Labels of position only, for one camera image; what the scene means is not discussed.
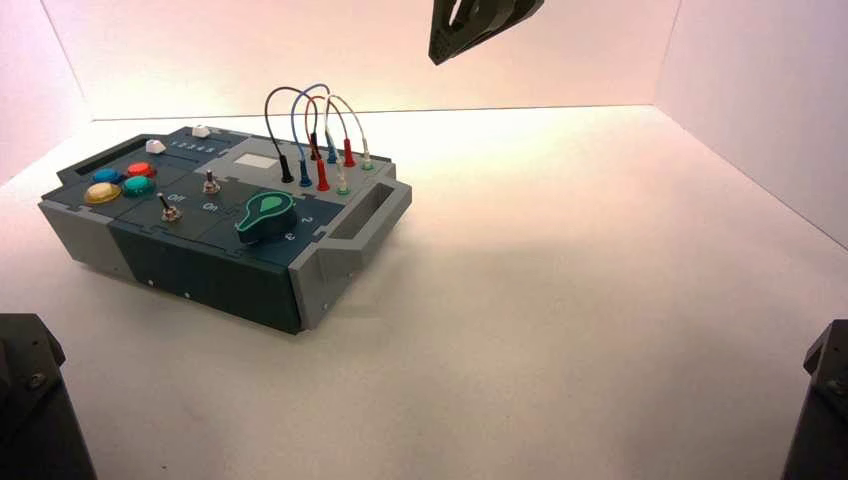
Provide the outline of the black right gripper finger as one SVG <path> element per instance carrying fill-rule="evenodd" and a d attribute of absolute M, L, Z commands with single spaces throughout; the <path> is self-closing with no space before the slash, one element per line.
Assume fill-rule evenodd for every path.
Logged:
<path fill-rule="evenodd" d="M 428 56 L 441 65 L 527 20 L 543 5 L 543 0 L 435 0 Z"/>

